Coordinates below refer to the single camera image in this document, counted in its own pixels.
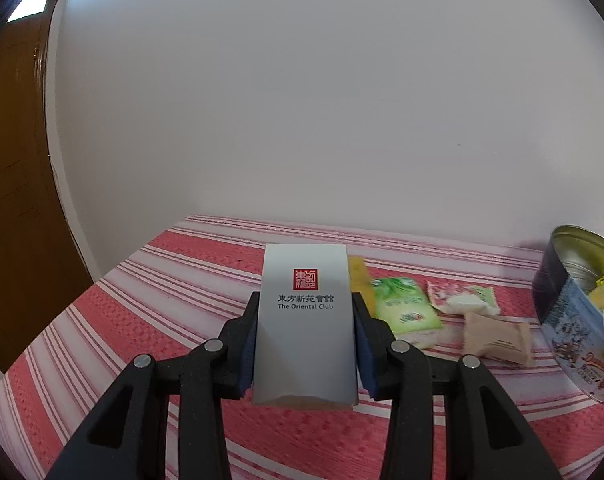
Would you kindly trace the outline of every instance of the beige snack packet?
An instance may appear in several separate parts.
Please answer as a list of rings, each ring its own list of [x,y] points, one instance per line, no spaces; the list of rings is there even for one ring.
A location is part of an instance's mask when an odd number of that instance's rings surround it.
[[[464,322],[463,354],[525,366],[530,364],[531,332],[528,323],[509,323],[475,312],[464,314]]]

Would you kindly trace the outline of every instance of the metal pivot screw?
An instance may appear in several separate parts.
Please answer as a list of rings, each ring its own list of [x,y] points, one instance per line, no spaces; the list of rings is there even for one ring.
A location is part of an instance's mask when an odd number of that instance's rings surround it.
[[[135,368],[146,368],[151,364],[151,356],[147,354],[140,354],[133,359],[133,365]]]
[[[465,367],[471,368],[471,370],[474,370],[475,368],[479,367],[479,365],[480,365],[480,359],[478,359],[474,355],[468,354],[468,355],[465,355],[462,358],[462,364]]]
[[[403,339],[396,339],[395,341],[393,341],[391,343],[391,350],[393,350],[393,352],[397,352],[399,354],[408,352],[410,348],[411,348],[411,345],[409,345],[409,343],[407,343]]]
[[[224,343],[220,341],[220,339],[209,339],[204,343],[204,349],[207,352],[217,352],[222,349]]]

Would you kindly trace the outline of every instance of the pink striped fabric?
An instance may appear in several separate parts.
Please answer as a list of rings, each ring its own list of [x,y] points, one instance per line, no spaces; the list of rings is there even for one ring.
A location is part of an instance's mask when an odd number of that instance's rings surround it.
[[[534,334],[529,368],[487,360],[540,436],[564,478],[582,479],[604,455],[604,405],[573,386],[544,342],[530,298],[541,253],[305,224],[192,216],[119,264],[60,314],[0,383],[0,443],[27,480],[44,478],[64,443],[125,364],[141,352],[185,354],[218,335],[260,288],[267,243],[339,242],[373,276],[459,280],[494,287],[502,317]],[[456,359],[463,319],[442,316],[429,354]],[[380,474],[389,402],[366,391],[351,413],[223,403],[234,478],[374,479]],[[166,478],[178,478],[177,417],[170,404]],[[445,417],[434,409],[434,478],[444,478]]]

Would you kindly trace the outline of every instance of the wooden door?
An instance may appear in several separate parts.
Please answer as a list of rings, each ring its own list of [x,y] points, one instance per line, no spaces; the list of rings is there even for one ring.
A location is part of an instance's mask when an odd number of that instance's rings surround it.
[[[48,160],[42,75],[55,0],[0,32],[0,370],[91,284]]]

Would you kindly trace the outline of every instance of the white paper box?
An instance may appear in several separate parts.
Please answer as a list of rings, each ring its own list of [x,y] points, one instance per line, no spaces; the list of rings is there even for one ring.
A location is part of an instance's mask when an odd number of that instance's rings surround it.
[[[267,245],[253,403],[299,409],[357,404],[346,247]]]

